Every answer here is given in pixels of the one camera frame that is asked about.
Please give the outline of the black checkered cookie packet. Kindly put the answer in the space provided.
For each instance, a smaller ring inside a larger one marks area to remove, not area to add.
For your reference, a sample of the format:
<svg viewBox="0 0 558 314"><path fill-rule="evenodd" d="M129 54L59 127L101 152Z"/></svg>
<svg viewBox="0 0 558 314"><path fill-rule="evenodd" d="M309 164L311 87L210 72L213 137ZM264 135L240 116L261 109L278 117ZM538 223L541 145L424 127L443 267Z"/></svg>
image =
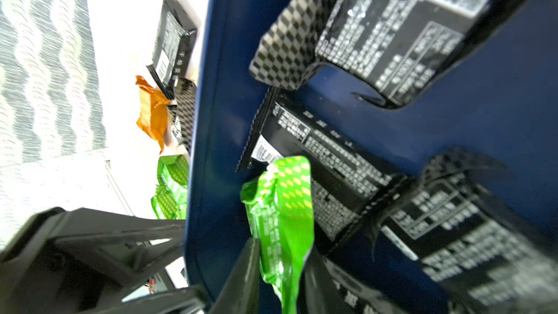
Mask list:
<svg viewBox="0 0 558 314"><path fill-rule="evenodd" d="M261 37L253 78L294 91L324 65L399 109L488 41L528 0L291 0Z"/></svg>

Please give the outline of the black packet box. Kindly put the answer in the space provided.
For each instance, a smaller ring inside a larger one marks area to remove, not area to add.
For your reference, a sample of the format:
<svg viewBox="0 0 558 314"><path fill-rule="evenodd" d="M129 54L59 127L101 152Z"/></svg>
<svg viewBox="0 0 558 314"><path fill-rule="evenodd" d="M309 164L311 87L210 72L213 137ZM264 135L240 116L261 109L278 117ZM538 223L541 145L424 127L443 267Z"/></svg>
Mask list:
<svg viewBox="0 0 558 314"><path fill-rule="evenodd" d="M557 247L476 181L492 158L451 148L389 194L369 238L385 235L471 313L556 313Z"/></svg>

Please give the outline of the green cookie packet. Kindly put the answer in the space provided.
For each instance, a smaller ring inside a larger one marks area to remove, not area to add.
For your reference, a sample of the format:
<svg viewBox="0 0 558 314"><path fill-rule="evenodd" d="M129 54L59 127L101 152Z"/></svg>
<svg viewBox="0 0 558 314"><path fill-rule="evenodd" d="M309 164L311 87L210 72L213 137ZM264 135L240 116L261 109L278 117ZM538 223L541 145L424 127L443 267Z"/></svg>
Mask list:
<svg viewBox="0 0 558 314"><path fill-rule="evenodd" d="M187 215L189 163L183 155L158 160L157 184L151 206L160 220L185 220Z"/></svg>
<svg viewBox="0 0 558 314"><path fill-rule="evenodd" d="M261 242L260 272L283 313L296 313L299 283L315 241L311 168L307 158L280 158L240 192L251 235Z"/></svg>

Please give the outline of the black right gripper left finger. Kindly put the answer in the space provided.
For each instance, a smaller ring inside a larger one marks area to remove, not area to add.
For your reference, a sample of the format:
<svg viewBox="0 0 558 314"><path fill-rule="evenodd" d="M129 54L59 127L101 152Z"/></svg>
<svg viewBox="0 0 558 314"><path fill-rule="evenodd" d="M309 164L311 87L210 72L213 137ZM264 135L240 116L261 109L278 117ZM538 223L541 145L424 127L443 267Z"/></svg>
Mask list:
<svg viewBox="0 0 558 314"><path fill-rule="evenodd" d="M250 238L209 313L258 313L261 241Z"/></svg>

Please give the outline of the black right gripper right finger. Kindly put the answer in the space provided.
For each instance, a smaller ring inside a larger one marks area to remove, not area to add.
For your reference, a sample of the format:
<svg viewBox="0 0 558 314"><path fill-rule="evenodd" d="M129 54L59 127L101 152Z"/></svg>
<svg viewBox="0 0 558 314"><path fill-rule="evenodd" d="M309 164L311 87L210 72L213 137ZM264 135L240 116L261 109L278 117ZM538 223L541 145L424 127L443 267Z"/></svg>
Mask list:
<svg viewBox="0 0 558 314"><path fill-rule="evenodd" d="M312 248L302 273L298 313L348 313L347 305L326 268L323 257Z"/></svg>

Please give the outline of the orange cookie packet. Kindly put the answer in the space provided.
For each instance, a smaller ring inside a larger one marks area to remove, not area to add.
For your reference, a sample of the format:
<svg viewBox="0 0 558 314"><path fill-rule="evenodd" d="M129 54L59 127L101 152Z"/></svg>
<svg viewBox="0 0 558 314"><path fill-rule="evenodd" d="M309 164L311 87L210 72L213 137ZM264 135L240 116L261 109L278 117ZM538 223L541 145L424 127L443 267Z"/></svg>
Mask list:
<svg viewBox="0 0 558 314"><path fill-rule="evenodd" d="M158 143L162 154L165 148L164 135L169 121L167 106L171 101L162 91L152 87L142 76L135 78L135 85L139 87L140 97L140 114L136 124Z"/></svg>

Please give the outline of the dark cookie packet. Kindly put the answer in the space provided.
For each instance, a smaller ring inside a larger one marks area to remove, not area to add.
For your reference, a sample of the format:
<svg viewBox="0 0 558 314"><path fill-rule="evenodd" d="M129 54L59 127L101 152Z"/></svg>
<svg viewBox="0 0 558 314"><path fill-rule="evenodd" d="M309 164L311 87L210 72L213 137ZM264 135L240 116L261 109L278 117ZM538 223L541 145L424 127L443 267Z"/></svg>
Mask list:
<svg viewBox="0 0 558 314"><path fill-rule="evenodd" d="M168 106L172 116L171 133L188 153L193 143L197 86L190 80L178 78L174 88L174 103Z"/></svg>

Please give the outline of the dark blue storage box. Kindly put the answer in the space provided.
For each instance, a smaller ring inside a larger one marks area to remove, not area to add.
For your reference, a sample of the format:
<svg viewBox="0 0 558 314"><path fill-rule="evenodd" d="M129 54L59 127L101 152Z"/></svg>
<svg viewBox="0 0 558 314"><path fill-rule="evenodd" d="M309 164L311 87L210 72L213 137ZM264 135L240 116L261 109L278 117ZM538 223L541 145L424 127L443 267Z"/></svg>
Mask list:
<svg viewBox="0 0 558 314"><path fill-rule="evenodd" d="M185 236L190 283L216 299L251 233L238 172L267 88L248 65L290 0L209 0ZM400 110L360 102L357 79L322 68L296 94L318 117L417 175L453 146L495 158L479 182L557 248L557 0L529 0L484 46Z"/></svg>

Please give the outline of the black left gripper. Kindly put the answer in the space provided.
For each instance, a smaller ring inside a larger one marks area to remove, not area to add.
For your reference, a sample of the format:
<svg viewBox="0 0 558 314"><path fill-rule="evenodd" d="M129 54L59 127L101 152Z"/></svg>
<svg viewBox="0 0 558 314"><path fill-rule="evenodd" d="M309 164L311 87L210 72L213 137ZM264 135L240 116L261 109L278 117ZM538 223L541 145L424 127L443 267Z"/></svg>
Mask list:
<svg viewBox="0 0 558 314"><path fill-rule="evenodd" d="M1 251L3 313L197 313L202 286L132 299L182 254L185 224L94 209L31 216Z"/></svg>

